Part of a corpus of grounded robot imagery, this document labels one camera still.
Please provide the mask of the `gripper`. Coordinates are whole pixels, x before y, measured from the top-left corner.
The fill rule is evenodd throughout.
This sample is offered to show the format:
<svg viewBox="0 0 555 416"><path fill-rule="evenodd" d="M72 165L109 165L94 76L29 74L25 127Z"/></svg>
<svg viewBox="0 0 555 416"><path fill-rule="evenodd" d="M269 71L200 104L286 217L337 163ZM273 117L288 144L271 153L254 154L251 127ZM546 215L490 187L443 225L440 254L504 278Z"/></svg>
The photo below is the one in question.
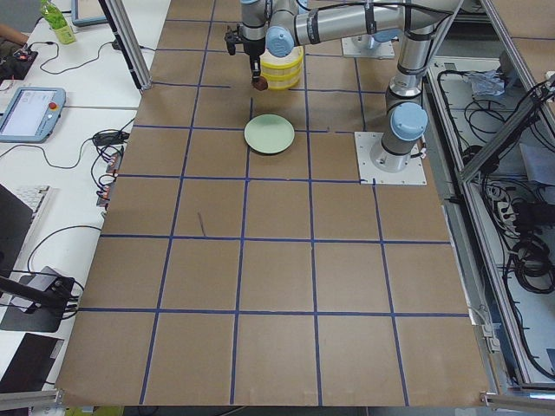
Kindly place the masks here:
<svg viewBox="0 0 555 416"><path fill-rule="evenodd" d="M251 28L238 23L234 28L226 28L224 39L229 55L236 55L237 46L243 46L243 51L250 57L251 80L259 81L260 56L265 52L265 28Z"/></svg>

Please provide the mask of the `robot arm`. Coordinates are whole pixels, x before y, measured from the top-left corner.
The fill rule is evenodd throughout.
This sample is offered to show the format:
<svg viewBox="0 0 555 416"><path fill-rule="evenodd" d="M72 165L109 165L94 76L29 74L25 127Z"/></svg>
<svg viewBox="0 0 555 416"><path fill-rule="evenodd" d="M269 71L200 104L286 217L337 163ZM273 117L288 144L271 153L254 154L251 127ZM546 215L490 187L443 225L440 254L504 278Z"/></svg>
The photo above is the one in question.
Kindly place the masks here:
<svg viewBox="0 0 555 416"><path fill-rule="evenodd" d="M386 90L387 130L369 152L383 172L406 168L428 125L419 102L421 80L460 10L460 1L353 1L310 8L305 1L243 1L242 20L225 33L230 55L241 45L248 55L251 83L264 90L260 57L285 58L294 48L342 42L344 55L386 59L399 42L395 75Z"/></svg>
<svg viewBox="0 0 555 416"><path fill-rule="evenodd" d="M374 35L354 36L352 41L361 50L371 50L381 47L386 42L393 41L398 36L399 31L396 29L392 29L377 32Z"/></svg>

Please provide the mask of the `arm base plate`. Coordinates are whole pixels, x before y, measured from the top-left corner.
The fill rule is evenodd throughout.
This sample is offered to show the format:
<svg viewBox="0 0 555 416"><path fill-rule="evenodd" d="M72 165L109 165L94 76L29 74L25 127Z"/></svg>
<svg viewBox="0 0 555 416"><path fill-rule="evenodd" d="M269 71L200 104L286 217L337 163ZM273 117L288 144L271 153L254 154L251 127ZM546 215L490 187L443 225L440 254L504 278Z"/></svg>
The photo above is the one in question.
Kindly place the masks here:
<svg viewBox="0 0 555 416"><path fill-rule="evenodd" d="M391 60L395 57L391 41L378 42L371 36L353 36L342 39L343 55L353 58Z"/></svg>
<svg viewBox="0 0 555 416"><path fill-rule="evenodd" d="M355 132L359 182L363 185L426 185L420 148L414 143L405 155L388 153L382 146L383 133Z"/></svg>

